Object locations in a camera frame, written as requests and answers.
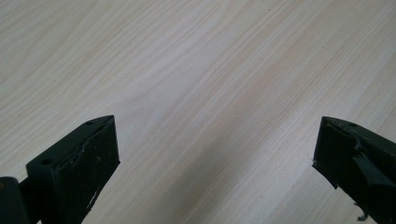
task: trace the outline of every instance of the black bracket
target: black bracket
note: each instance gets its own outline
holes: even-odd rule
[[[114,116],[77,127],[27,163],[28,177],[0,178],[0,224],[78,224],[120,164]]]
[[[364,215],[396,223],[396,144],[361,126],[323,117],[313,167],[344,190]]]

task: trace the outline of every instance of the light wood grain surface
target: light wood grain surface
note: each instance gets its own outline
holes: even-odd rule
[[[322,116],[396,141],[396,2],[0,1],[0,175],[109,114],[86,224],[357,223],[312,158]]]

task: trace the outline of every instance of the black plastic part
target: black plastic part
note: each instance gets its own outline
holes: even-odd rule
[[[18,180],[0,177],[0,223],[30,224]]]
[[[77,224],[120,164],[113,116],[90,120],[27,165],[43,224]]]
[[[396,144],[361,126],[323,117],[313,167],[359,206],[364,220],[396,223]]]
[[[114,116],[90,120],[0,178],[0,224],[80,224],[120,164]]]

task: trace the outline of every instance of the screw hole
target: screw hole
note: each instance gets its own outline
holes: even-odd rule
[[[45,159],[45,160],[43,160],[43,161],[41,162],[41,164],[43,164],[43,165],[50,165],[52,162],[53,162],[52,159]]]

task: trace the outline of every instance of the wood grain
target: wood grain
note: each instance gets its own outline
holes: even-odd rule
[[[5,0],[0,68],[0,175],[115,115],[87,224],[357,223],[320,118],[396,141],[392,0]]]

